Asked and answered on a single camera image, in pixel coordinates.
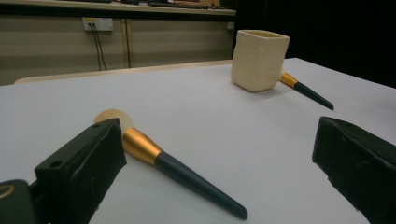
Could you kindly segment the white table mat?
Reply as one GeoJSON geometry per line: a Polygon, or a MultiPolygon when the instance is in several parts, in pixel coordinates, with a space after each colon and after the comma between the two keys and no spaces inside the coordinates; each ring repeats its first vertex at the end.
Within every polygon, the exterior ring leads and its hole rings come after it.
{"type": "Polygon", "coordinates": [[[342,119],[396,145],[396,89],[300,59],[284,66],[329,105],[283,84],[245,91],[229,65],[1,86],[0,182],[33,181],[40,162],[116,108],[248,217],[129,159],[92,224],[368,224],[313,163],[318,120],[342,119]]]}

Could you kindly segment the long beige background desk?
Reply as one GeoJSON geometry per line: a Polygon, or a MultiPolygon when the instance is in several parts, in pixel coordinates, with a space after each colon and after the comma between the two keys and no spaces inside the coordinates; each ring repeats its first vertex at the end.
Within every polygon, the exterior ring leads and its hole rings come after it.
{"type": "Polygon", "coordinates": [[[133,6],[118,2],[112,3],[89,3],[79,1],[63,0],[0,0],[0,9],[6,7],[28,7],[45,9],[72,9],[72,10],[93,10],[109,12],[142,12],[142,13],[176,13],[176,14],[195,14],[195,15],[214,15],[214,16],[235,16],[236,12],[231,9],[192,9],[176,7],[151,7],[133,6]]]}

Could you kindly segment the beige square cup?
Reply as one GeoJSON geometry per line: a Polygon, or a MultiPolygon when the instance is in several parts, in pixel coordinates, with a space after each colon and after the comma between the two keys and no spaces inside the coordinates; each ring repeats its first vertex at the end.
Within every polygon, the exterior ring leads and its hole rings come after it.
{"type": "Polygon", "coordinates": [[[239,30],[231,80],[250,92],[271,90],[280,79],[290,38],[263,30],[239,30]]]}

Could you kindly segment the wooden spoon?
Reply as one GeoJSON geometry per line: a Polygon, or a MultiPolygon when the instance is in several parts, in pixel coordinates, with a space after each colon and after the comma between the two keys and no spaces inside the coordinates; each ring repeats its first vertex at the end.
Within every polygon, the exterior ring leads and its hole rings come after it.
{"type": "Polygon", "coordinates": [[[230,214],[242,220],[248,219],[248,210],[241,203],[166,153],[147,135],[139,131],[125,112],[118,109],[107,109],[99,113],[94,122],[107,119],[120,120],[123,148],[130,156],[153,165],[180,185],[206,198],[230,214]]]}

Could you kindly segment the white wall socket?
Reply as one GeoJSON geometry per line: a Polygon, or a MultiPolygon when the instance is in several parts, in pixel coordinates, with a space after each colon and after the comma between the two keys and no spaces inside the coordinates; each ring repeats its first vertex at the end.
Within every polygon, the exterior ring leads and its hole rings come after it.
{"type": "Polygon", "coordinates": [[[97,31],[112,32],[114,30],[114,23],[111,18],[83,18],[83,29],[90,31],[93,27],[97,31]]]}

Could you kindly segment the wooden table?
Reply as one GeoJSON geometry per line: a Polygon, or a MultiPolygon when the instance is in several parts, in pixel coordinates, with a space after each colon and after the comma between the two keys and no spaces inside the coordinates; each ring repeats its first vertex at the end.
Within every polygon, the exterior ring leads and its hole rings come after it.
{"type": "Polygon", "coordinates": [[[146,66],[146,67],[135,67],[135,68],[94,71],[94,72],[84,72],[84,73],[74,73],[74,74],[61,74],[61,75],[51,75],[51,76],[24,77],[16,80],[14,84],[25,84],[25,83],[78,78],[78,77],[111,76],[111,75],[132,74],[139,72],[197,68],[197,67],[227,65],[231,63],[232,60],[221,60],[221,61],[198,62],[198,63],[177,63],[177,64],[155,65],[155,66],[146,66]]]}

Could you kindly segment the small makeup brush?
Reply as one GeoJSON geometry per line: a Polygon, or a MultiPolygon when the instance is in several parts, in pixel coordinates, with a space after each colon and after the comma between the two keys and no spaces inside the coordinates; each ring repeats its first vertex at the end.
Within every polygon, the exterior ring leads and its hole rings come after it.
{"type": "Polygon", "coordinates": [[[286,84],[287,86],[291,87],[292,89],[296,90],[300,94],[310,98],[311,100],[329,108],[330,110],[334,110],[334,106],[331,102],[326,100],[324,97],[316,93],[315,91],[311,90],[305,84],[297,80],[295,77],[287,73],[286,71],[282,70],[280,72],[280,82],[286,84]]]}

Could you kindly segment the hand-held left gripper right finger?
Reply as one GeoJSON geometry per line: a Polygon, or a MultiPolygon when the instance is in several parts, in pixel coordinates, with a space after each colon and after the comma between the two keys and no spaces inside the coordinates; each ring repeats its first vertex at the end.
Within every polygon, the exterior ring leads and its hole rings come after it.
{"type": "Polygon", "coordinates": [[[312,161],[370,224],[396,224],[396,146],[352,123],[322,117],[312,161]]]}

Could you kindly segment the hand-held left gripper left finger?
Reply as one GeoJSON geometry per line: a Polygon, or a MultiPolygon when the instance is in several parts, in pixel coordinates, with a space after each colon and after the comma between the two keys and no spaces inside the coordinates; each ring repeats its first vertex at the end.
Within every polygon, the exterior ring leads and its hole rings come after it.
{"type": "Polygon", "coordinates": [[[35,168],[50,224],[89,224],[126,165],[118,119],[93,124],[35,168]]]}

